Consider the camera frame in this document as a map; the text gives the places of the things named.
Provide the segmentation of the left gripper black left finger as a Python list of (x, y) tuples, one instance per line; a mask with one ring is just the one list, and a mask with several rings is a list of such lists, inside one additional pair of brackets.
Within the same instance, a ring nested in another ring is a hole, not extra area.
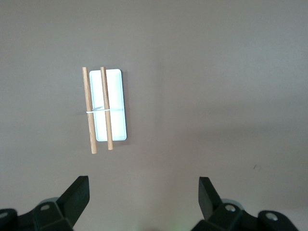
[(47, 199), (18, 217), (19, 231), (72, 231), (90, 200), (88, 176), (79, 176), (55, 199)]

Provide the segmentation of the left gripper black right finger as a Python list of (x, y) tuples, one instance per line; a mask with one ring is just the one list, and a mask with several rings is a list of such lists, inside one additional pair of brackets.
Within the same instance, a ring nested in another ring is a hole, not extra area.
[(193, 231), (257, 231), (257, 218), (234, 203), (224, 203), (208, 177), (199, 178), (198, 202), (204, 219)]

